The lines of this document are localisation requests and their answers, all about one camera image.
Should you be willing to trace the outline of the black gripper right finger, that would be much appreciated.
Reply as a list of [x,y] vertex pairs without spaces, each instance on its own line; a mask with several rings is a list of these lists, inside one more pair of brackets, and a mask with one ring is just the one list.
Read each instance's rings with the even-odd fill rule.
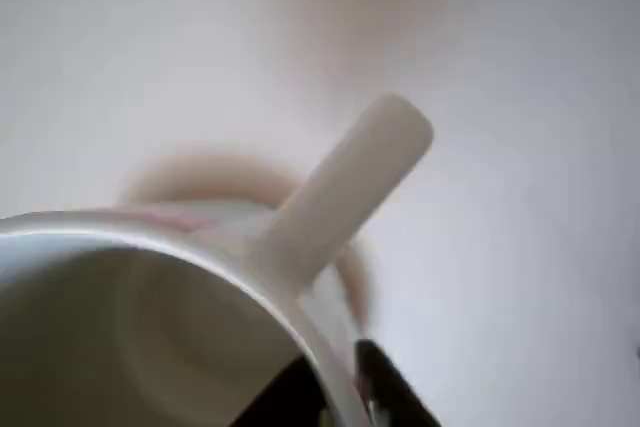
[[356,342],[355,360],[356,385],[373,426],[441,426],[373,340]]

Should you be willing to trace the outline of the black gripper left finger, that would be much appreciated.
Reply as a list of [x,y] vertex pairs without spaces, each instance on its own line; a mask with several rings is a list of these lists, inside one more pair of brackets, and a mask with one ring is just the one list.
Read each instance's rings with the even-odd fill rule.
[[238,417],[239,426],[319,426],[327,404],[304,357],[282,370]]

